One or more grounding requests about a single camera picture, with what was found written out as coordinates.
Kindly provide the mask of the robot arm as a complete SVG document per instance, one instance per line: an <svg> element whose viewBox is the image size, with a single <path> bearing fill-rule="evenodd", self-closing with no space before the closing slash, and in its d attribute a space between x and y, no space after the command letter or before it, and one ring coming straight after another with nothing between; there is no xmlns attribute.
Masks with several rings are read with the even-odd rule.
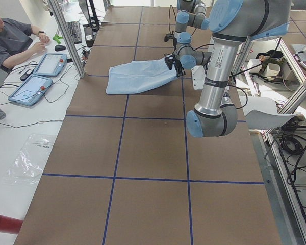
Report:
<svg viewBox="0 0 306 245"><path fill-rule="evenodd" d="M177 38L180 33L185 32L187 26L207 30L209 20L206 15L206 5L201 0L178 0L176 25L173 32L173 46L176 48Z"/></svg>
<svg viewBox="0 0 306 245"><path fill-rule="evenodd" d="M206 15L203 1L178 1L176 58L182 68L207 65L200 100L186 116L194 137L224 136L237 124L237 109L225 92L239 45L283 36L289 28L291 1L217 1ZM210 29L214 41L210 58L191 47L186 27Z"/></svg>

